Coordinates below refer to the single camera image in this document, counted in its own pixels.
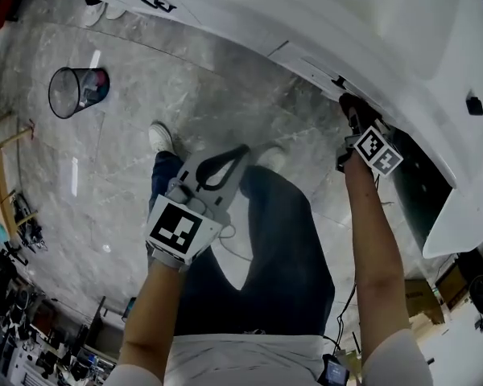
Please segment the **person's left hand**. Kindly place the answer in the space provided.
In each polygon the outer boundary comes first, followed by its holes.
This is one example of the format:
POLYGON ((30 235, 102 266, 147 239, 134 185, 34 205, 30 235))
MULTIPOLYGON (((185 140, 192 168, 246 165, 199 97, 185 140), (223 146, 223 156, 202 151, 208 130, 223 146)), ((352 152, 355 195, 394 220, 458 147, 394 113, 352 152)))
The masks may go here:
POLYGON ((147 263, 148 269, 151 268, 152 264, 157 261, 162 265, 166 265, 171 269, 177 270, 179 273, 185 273, 189 270, 189 265, 186 265, 183 261, 177 259, 174 255, 165 252, 158 248, 155 244, 146 241, 147 250, 147 263))

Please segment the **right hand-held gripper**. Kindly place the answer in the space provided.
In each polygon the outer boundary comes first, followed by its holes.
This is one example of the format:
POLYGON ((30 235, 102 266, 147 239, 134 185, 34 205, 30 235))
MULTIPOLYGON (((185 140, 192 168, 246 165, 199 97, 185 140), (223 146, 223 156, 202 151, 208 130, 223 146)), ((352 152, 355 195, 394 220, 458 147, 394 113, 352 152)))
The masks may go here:
POLYGON ((369 127, 364 133, 361 133, 361 123, 356 109, 349 110, 348 119, 353 135, 346 137, 342 146, 337 150, 336 169, 343 173, 345 163, 355 152, 377 174, 391 174, 401 164, 402 155, 378 129, 369 127))

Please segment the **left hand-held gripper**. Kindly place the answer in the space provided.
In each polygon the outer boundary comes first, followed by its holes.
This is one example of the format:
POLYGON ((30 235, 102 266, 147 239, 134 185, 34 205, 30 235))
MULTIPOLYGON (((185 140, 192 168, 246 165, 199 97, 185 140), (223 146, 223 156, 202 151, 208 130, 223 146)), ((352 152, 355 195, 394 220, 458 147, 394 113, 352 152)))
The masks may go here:
POLYGON ((191 154, 166 194, 158 195, 146 241, 192 264, 229 226, 228 209, 250 161, 250 148, 206 148, 191 154))

